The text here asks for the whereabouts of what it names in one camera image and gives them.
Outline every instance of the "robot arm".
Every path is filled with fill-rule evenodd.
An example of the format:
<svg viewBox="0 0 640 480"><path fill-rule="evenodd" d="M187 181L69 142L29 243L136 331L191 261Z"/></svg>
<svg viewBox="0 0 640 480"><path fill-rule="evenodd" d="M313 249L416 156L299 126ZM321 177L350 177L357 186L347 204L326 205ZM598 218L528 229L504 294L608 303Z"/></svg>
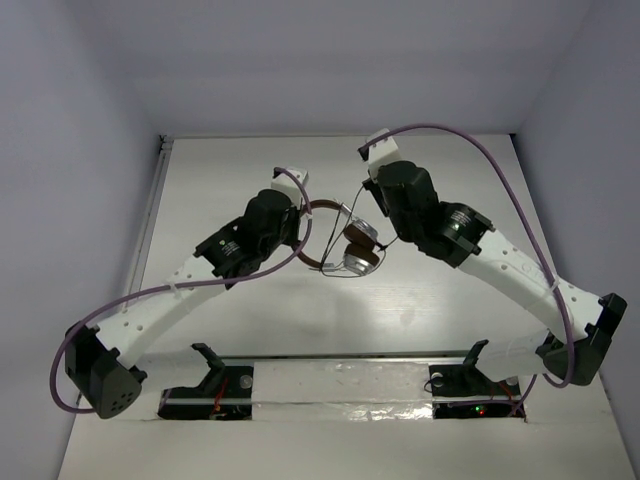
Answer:
<svg viewBox="0 0 640 480"><path fill-rule="evenodd" d="M288 169L304 186L306 171ZM93 328L83 327L65 350L65 371L101 418L111 418L145 390L197 385L216 389L224 363L204 344L177 355L145 355L147 349L189 312L229 290L235 281L258 271L281 245L298 242L301 191L285 175L251 199L244 215L222 227L195 248L167 279L173 292L146 297ZM229 279L195 288L200 281ZM178 290L176 285L194 282Z"/></svg>
<svg viewBox="0 0 640 480"><path fill-rule="evenodd" d="M427 256L488 283L529 311L546 328L504 344L476 343L466 365L492 381L551 372L564 378L568 368L562 316L538 262L520 251L492 222L467 205L441 201L424 168L403 161L389 137L364 153L369 178L364 182L400 240ZM572 383L588 385L604 359L626 302L615 294L600 298L562 279L575 348Z"/></svg>

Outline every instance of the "white table surface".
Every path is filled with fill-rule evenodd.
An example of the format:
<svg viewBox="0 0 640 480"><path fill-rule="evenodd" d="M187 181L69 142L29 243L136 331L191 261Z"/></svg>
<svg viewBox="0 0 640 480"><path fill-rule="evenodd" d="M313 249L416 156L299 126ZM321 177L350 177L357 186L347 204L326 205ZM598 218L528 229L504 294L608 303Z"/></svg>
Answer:
<svg viewBox="0 0 640 480"><path fill-rule="evenodd" d="M526 183L506 135L480 136L512 183L541 237ZM366 176L359 137L176 140L144 274L155 285L195 245L241 215L274 166L309 170L312 198L350 203ZM432 175L440 198L467 203L532 253L495 173L451 136L402 137L404 157ZM356 214L381 239L393 230L363 192ZM314 215L308 251L319 255L334 217ZM335 259L344 244L336 248ZM269 265L288 254L276 252ZM192 312L155 351L208 343L218 354L437 352L468 349L539 329L479 281L396 242L362 279L327 279L296 262L238 285ZM421 422L166 422L76 419L60 478L633 478L599 379L557 391L544 382L515 419Z"/></svg>

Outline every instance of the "purple cable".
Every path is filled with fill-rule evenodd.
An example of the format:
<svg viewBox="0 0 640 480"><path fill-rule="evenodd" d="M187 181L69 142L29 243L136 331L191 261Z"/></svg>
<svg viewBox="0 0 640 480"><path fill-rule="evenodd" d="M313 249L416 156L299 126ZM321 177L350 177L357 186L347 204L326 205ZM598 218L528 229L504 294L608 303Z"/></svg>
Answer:
<svg viewBox="0 0 640 480"><path fill-rule="evenodd" d="M520 202L518 201L518 198L516 197L515 192L511 188L511 185L509 185L507 177L504 175L504 172L498 165L498 162L496 161L496 159L493 158L493 155L491 155L491 152L489 152L489 150L487 150L484 145L482 145L478 140L473 138L471 135L457 128L449 127L447 125L440 125L438 123L414 123L411 125L405 125L404 127L395 128L390 132L383 133L382 135L378 135L372 140L369 140L368 142L366 142L362 147L358 149L358 151L359 152L366 151L368 148L372 147L374 144L381 142L384 139L389 138L393 135L398 135L400 133L408 132L410 130L419 130L419 129L433 129L433 130L441 130L443 132L452 133L461 138L464 138L467 142L471 143L474 147L480 150L480 152L489 161L489 163L495 170L496 174L498 175L498 178L500 179L502 186L506 190L507 195L511 200L511 203L516 209L518 217L520 217L520 222L522 223L522 226L524 227L524 230L527 233L527 237L529 237L529 241L533 246L533 250L536 252L536 255L538 256L538 260L540 261L540 266L542 267L542 271L544 272L547 282L549 282L549 285L553 285L555 283L553 271L551 270L549 262L547 262L547 259L544 256L544 253L542 252L542 248L540 248L540 244L538 243L538 240L536 239L536 236L533 233L531 225L529 224L529 220L527 220L527 216L524 213L524 210L522 209L522 205L520 205ZM575 348L573 345L573 331L571 326L571 318L569 317L569 311L567 310L567 305L558 287L553 289L553 296L556 299L556 303L558 304L558 308L560 310L560 315L562 316L562 324L564 325L564 332L567 337L567 350L569 353L569 359L568 359L568 365L567 365L567 374L565 375L565 378L564 380L562 380L562 382L560 383L555 382L547 374L544 374L544 378L547 382L549 382L554 387L564 388L571 383L571 379L573 378L573 370L575 365L576 354L575 354ZM531 383L527 387L525 393L522 395L519 405L522 405L524 403L526 397L531 392L531 388L533 387L533 384L535 383L535 381L536 381L536 377L534 376L531 379Z"/></svg>
<svg viewBox="0 0 640 480"><path fill-rule="evenodd" d="M283 173L286 176L288 176L291 180L293 180L296 186L300 189L300 193L302 193L302 197L304 198L305 209L309 214L311 214L311 209L309 207L309 205L311 204L311 201L309 200L309 195L307 194L307 191L304 188L304 185L300 183L300 181L296 178L295 175L293 175L288 170L285 170L284 168L275 168L274 172ZM271 268L268 268L262 272L254 273L244 277L216 278L214 280L181 282L181 283L176 283L175 287L176 288L210 287L214 285L226 285L228 283L247 282L249 280L256 280L258 278L266 277L267 275L270 275L273 272L280 270L282 267L284 267L285 265L290 263L294 258L296 258L300 252L302 252L305 245L309 241L309 237L311 236L311 224L312 224L312 219L311 217L308 217L307 231L305 232L304 238L302 239L298 247L294 250L294 252L291 255L285 258L282 262L278 263L277 265L274 265ZM53 401L58 407L60 407L62 410L69 413L93 413L94 412L92 408L77 408L77 407L72 407L70 405L67 405L66 403L64 403L64 401L62 400L58 392L57 375L58 375L58 368L60 366L60 362L62 361L62 356L64 355L64 352L67 346L69 345L73 337L75 337L78 334L80 329L82 329L82 327L87 325L94 318L102 315L103 313L108 312L112 308L117 307L122 303L128 302L130 300L134 300L136 298L144 297L147 295L152 295L154 293L166 292L167 290L171 290L171 288L172 287L170 285L159 285L157 287L147 288L145 290L140 290L139 292L130 293L129 295L125 295L124 297L117 298L116 300L113 300L107 303L106 305L103 305L102 307L98 308L97 310L94 310L93 312L91 312L89 315L87 315L78 323L76 323L71 330L69 330L62 344L60 345L60 347L58 347L58 350L55 356L53 357L53 364L51 365L51 371L49 372L49 390L51 391L51 397L53 398Z"/></svg>

